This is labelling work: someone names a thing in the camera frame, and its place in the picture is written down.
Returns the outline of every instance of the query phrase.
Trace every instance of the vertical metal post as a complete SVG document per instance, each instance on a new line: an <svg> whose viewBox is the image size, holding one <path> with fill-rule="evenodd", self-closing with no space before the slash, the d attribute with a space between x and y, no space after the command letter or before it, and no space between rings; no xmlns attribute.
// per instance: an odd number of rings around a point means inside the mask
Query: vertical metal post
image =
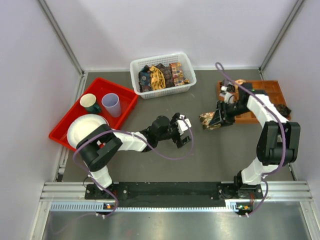
<svg viewBox="0 0 320 240"><path fill-rule="evenodd" d="M274 40L271 48L269 49L268 53L266 54L261 66L259 67L259 71L263 73L263 71L266 69L267 65L269 64L272 56L274 55L276 49L278 48L280 42L284 38L286 32L288 31L289 27L291 26L293 20L297 16L298 12L302 9L302 6L304 4L305 0L297 0L295 5L293 6L289 16L287 17L286 21L284 22L284 25L282 26L280 32L276 36L276 39Z"/></svg>
<svg viewBox="0 0 320 240"><path fill-rule="evenodd" d="M74 52L72 51L70 45L68 44L63 32L61 31L55 17L53 16L52 12L50 11L50 8L48 4L46 3L46 0L36 0L41 9L43 10L44 15L48 19L49 23L51 24L56 36L58 37L60 43L62 44L66 54L70 58L72 64L76 68L76 70L79 72L79 74L82 76L84 74L83 69L80 66L80 63L78 62Z"/></svg>

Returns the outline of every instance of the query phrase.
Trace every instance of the green mug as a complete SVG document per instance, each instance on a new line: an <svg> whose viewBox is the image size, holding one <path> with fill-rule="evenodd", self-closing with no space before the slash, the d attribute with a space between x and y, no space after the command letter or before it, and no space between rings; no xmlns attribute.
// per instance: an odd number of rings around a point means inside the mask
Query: green mug
<svg viewBox="0 0 320 240"><path fill-rule="evenodd" d="M101 107L98 105L97 97L92 93L83 95L80 98L80 105L91 114L101 113Z"/></svg>

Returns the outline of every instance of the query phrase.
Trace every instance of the white basket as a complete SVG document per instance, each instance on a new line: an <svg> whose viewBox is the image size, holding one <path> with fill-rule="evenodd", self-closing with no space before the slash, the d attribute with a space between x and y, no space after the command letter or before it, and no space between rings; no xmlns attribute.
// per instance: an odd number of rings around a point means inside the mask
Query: white basket
<svg viewBox="0 0 320 240"><path fill-rule="evenodd" d="M145 65L151 67L152 65L156 66L158 64L163 64L165 67L168 67L169 64L177 62L181 63L183 76L190 81L189 84L173 86L154 91L140 92L139 72ZM197 82L195 71L185 53L167 54L134 60L130 63L130 74L134 92L140 95L143 99L151 99L170 94L183 93L188 91L189 88L195 85Z"/></svg>

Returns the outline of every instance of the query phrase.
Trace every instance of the robotic arm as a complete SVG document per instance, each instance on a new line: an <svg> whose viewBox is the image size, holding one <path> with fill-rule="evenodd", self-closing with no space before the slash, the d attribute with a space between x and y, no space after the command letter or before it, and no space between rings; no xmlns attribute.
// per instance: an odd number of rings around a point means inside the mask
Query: robotic arm
<svg viewBox="0 0 320 240"><path fill-rule="evenodd" d="M190 127L191 123L189 119L180 113L176 113L172 117L172 120L169 120L166 116L158 116L151 126L139 132L132 132L132 135L121 132L105 134L83 147L79 151L79 154L92 174L92 177L102 187L107 188L112 184L107 164L117 151L133 150L145 153L151 150L146 142L153 148L156 148L159 141L169 139L172 139L176 146L181 148L191 140L189 136L181 139L184 132ZM76 149L80 148L80 146L98 134L109 130L111 130L111 128L107 124L99 126L80 141Z"/></svg>
<svg viewBox="0 0 320 240"><path fill-rule="evenodd" d="M237 193L239 196L254 192L257 185L261 183L262 174L270 173L278 168L281 161L283 146L280 127L274 116L265 107L276 114L284 128L286 149L283 165L293 163L297 159L300 138L300 125L284 118L270 102L264 90L253 89L251 83L243 83L242 86L262 100L264 105L262 106L256 98L239 88L239 100L229 103L230 95L226 94L224 102L217 102L215 114L210 121L210 126L216 128L230 126L235 122L235 116L251 111L262 126L262 133L256 146L257 157L234 177L233 194Z"/></svg>

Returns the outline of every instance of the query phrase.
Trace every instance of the cup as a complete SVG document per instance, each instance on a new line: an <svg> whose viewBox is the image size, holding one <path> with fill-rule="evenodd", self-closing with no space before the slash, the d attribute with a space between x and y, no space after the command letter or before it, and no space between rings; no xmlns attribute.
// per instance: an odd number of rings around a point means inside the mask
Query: cup
<svg viewBox="0 0 320 240"><path fill-rule="evenodd" d="M101 113L101 107L98 105L97 97L92 93L83 95L80 98L80 105L91 114Z"/></svg>
<svg viewBox="0 0 320 240"><path fill-rule="evenodd" d="M119 96L115 93L108 93L102 98L102 105L114 118L121 115L121 106L119 101Z"/></svg>

